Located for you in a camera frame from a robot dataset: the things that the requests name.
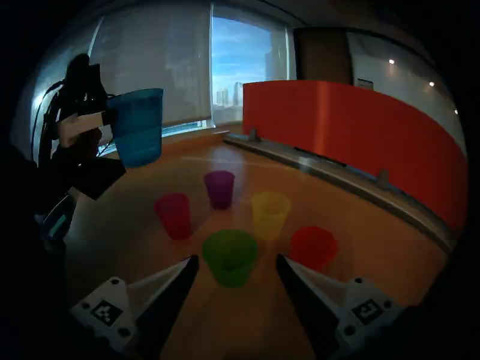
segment table surface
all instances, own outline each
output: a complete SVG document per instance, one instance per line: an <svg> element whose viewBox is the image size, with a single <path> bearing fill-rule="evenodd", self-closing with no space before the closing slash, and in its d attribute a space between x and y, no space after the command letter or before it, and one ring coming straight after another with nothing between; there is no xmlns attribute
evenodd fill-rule
<svg viewBox="0 0 480 360"><path fill-rule="evenodd" d="M214 211L203 176L235 174L233 205ZM247 284L220 287L201 256L203 241L221 229L253 233L250 200L262 191L287 196L292 207L281 236L259 243ZM190 198L194 233L173 242L157 220L154 202L180 192ZM360 197L299 170L209 136L171 146L156 162L127 173L97 201L80 196L66 238L67 286L75 303L111 276L133 283L191 255L200 269L161 353L162 359L313 359L310 343L275 269L291 235L320 226L338 241L324 274L341 281L365 276L401 305L417 304L446 255L401 219Z"/></svg>

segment red partition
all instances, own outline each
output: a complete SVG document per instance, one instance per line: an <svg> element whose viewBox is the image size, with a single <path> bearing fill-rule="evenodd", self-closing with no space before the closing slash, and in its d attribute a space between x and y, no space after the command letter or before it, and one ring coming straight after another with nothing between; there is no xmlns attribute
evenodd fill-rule
<svg viewBox="0 0 480 360"><path fill-rule="evenodd" d="M323 81L244 85L244 133L351 165L389 182L459 232L467 212L467 160L428 115L378 92Z"/></svg>

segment window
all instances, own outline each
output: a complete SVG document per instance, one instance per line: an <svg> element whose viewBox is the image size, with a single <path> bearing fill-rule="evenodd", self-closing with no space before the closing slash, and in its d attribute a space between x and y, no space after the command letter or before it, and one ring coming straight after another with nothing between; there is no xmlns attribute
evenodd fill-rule
<svg viewBox="0 0 480 360"><path fill-rule="evenodd" d="M101 19L79 20L43 62L31 100L32 123L44 90L63 78L80 52L88 51L90 62L101 65L109 94L165 89L164 136L241 122L244 84L295 78L293 38L266 15L208 2L112 6L100 13ZM102 133L103 155L115 144L105 148L112 132L104 127Z"/></svg>
<svg viewBox="0 0 480 360"><path fill-rule="evenodd" d="M273 20L216 5L211 43L215 125L242 121L245 83L292 78L289 35L283 25Z"/></svg>

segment window blind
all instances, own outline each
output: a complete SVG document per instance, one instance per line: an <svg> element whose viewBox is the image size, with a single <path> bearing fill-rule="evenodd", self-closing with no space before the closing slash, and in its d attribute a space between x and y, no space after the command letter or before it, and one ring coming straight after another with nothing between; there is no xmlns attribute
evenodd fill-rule
<svg viewBox="0 0 480 360"><path fill-rule="evenodd" d="M163 124L211 117L210 4L159 3L106 14L91 53L109 94L164 89Z"/></svg>

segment building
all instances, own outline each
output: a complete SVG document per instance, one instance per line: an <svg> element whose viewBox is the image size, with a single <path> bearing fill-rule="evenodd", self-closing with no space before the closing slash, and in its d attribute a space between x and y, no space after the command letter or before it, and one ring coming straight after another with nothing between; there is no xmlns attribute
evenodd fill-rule
<svg viewBox="0 0 480 360"><path fill-rule="evenodd" d="M233 86L233 105L239 106L243 105L244 102L244 88L243 83L236 82Z"/></svg>
<svg viewBox="0 0 480 360"><path fill-rule="evenodd" d="M217 105L226 106L229 104L229 91L228 89L220 89L217 91Z"/></svg>

